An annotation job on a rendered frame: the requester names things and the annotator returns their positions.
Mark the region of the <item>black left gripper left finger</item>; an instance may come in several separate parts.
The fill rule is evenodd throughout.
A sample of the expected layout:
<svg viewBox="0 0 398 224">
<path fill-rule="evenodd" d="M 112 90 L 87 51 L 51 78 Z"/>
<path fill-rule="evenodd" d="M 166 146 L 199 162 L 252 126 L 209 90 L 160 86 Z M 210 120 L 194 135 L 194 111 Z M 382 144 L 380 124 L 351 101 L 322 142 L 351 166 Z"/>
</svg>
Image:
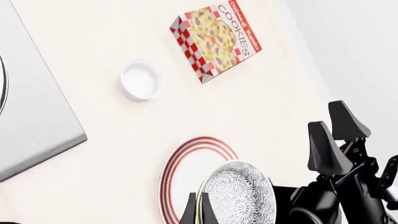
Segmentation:
<svg viewBox="0 0 398 224">
<path fill-rule="evenodd" d="M 188 202 L 179 224 L 197 224 L 197 194 L 195 192 L 189 194 Z"/>
</svg>

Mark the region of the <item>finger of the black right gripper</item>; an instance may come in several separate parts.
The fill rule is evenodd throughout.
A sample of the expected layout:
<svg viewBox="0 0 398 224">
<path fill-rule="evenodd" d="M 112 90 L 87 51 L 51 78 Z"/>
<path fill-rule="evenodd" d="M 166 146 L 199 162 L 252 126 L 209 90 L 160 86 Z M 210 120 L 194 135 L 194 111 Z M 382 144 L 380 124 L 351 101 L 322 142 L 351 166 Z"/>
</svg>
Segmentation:
<svg viewBox="0 0 398 224">
<path fill-rule="evenodd" d="M 323 121 L 308 123 L 308 136 L 310 141 L 308 169 L 321 175 L 345 175 L 351 171 L 352 162 L 336 145 Z"/>
<path fill-rule="evenodd" d="M 334 140 L 352 141 L 370 137 L 371 130 L 355 117 L 343 100 L 329 102 L 328 111 Z"/>
</svg>

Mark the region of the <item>white ramekin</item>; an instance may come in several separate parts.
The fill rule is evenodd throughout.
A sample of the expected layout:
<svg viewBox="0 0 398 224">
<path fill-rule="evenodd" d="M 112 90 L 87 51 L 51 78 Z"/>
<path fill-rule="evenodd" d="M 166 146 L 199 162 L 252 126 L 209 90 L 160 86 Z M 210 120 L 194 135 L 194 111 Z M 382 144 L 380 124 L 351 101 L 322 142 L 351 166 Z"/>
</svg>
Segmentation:
<svg viewBox="0 0 398 224">
<path fill-rule="evenodd" d="M 162 88 L 162 75 L 149 61 L 134 59 L 119 76 L 120 90 L 126 98 L 146 102 L 155 98 Z"/>
</svg>

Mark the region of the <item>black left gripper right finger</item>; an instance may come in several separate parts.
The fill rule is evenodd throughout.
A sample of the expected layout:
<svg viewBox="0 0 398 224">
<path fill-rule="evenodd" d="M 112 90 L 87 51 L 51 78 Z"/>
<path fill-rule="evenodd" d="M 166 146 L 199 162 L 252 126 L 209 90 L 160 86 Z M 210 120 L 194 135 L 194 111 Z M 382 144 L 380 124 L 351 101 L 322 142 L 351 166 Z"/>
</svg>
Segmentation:
<svg viewBox="0 0 398 224">
<path fill-rule="evenodd" d="M 213 212 L 208 193 L 203 192 L 198 203 L 199 224 L 219 224 Z"/>
</svg>

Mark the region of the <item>white plate with red rings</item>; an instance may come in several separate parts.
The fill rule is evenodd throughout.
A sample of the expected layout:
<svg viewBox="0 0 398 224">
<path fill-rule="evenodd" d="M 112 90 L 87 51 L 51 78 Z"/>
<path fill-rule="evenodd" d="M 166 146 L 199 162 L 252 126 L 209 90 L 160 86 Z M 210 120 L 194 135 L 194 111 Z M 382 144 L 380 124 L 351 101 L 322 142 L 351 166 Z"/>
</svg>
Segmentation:
<svg viewBox="0 0 398 224">
<path fill-rule="evenodd" d="M 164 165 L 159 179 L 158 203 L 164 224 L 178 224 L 188 195 L 220 164 L 238 159 L 224 141 L 208 136 L 193 138 L 178 147 Z"/>
</svg>

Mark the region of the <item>red checkered cookie box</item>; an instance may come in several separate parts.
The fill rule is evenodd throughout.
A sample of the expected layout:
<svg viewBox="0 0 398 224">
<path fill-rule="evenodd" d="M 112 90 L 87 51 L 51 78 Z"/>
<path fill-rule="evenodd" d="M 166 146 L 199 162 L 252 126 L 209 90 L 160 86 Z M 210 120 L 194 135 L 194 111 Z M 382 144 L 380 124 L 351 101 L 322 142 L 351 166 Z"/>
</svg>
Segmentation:
<svg viewBox="0 0 398 224">
<path fill-rule="evenodd" d="M 237 0 L 180 14 L 170 31 L 201 83 L 262 50 Z"/>
</svg>

